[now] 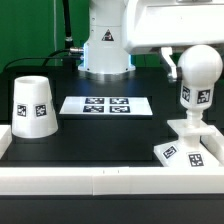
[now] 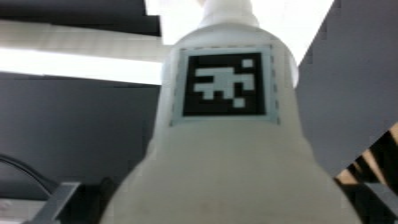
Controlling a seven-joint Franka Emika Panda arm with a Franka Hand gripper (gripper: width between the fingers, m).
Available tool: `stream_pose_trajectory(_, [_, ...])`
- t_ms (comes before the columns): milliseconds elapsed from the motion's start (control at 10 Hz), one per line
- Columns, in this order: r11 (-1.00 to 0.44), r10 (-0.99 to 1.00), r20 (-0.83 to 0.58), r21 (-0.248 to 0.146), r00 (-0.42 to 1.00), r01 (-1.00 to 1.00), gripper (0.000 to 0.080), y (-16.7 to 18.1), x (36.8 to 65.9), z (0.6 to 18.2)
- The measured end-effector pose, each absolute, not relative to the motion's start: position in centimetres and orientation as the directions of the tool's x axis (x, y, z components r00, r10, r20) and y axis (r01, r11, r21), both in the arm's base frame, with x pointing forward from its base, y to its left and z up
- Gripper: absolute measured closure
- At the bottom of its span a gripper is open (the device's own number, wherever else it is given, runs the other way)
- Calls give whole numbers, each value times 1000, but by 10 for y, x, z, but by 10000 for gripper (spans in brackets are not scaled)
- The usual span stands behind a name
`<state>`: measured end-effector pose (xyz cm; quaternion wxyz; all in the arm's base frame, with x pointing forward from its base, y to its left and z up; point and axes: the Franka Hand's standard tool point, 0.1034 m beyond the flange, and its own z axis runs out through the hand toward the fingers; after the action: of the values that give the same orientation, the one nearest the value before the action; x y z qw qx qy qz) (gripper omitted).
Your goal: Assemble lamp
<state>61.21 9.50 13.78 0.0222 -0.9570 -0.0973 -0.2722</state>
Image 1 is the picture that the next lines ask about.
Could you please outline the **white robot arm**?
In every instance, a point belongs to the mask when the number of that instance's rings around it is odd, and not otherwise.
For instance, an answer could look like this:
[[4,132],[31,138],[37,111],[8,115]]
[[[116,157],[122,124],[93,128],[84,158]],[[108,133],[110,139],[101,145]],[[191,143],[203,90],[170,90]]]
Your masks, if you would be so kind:
[[133,55],[157,52],[176,81],[173,50],[224,43],[224,0],[90,0],[89,15],[79,69],[95,75],[133,71]]

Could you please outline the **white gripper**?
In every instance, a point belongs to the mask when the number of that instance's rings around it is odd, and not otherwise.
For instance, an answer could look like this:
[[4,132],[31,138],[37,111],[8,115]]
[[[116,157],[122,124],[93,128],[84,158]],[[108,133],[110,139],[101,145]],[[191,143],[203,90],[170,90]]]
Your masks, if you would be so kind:
[[224,0],[127,0],[123,48],[132,55],[160,48],[169,80],[177,67],[171,47],[224,43]]

